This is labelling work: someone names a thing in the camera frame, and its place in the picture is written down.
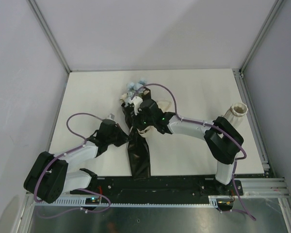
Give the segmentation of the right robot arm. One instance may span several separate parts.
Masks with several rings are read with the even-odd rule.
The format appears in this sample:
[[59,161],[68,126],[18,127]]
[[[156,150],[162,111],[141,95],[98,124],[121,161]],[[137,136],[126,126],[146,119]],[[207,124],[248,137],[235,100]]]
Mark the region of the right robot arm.
[[129,100],[133,127],[143,131],[152,126],[161,134],[182,134],[206,142],[217,160],[214,190],[225,195],[231,190],[236,155],[242,150],[243,137],[224,117],[212,122],[181,118],[175,112],[163,112],[153,99],[134,97]]

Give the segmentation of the blue and pink flower bouquet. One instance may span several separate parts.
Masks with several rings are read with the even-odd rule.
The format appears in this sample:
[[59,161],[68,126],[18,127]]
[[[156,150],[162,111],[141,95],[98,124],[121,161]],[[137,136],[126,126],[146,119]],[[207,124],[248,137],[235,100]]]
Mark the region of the blue and pink flower bouquet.
[[142,86],[146,85],[146,79],[141,78],[138,82],[130,82],[127,84],[126,91],[120,97],[120,101],[124,104],[127,104],[130,98],[135,94],[135,92],[141,88]]

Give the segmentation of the cream ribbon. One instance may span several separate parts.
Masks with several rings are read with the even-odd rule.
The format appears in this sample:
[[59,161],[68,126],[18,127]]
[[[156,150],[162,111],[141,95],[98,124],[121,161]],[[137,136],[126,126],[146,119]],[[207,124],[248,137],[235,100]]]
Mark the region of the cream ribbon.
[[[163,112],[167,112],[171,107],[172,103],[168,100],[159,100],[157,101],[157,105]],[[151,135],[153,129],[154,129],[153,126],[147,126],[144,130],[138,130],[138,134],[141,137],[146,138]]]

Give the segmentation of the black wrapping paper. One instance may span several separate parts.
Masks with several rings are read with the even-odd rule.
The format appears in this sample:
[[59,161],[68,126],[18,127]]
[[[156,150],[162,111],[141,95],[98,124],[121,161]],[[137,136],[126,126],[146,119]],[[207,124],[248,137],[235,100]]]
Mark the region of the black wrapping paper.
[[120,100],[122,101],[121,109],[124,113],[125,123],[129,129],[129,136],[131,138],[128,143],[127,152],[132,178],[134,180],[147,179],[151,176],[149,146],[146,139],[132,125],[134,110],[131,110],[127,105],[129,94],[124,93],[120,97]]

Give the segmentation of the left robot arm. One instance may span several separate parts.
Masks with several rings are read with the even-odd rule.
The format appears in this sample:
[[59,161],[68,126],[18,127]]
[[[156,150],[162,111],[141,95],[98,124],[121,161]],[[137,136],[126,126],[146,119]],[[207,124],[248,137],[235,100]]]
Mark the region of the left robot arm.
[[97,190],[97,175],[78,166],[97,158],[110,145],[120,147],[131,138],[114,120],[104,119],[98,130],[77,146],[61,154],[40,153],[24,182],[24,188],[37,203],[53,203],[67,192],[92,194]]

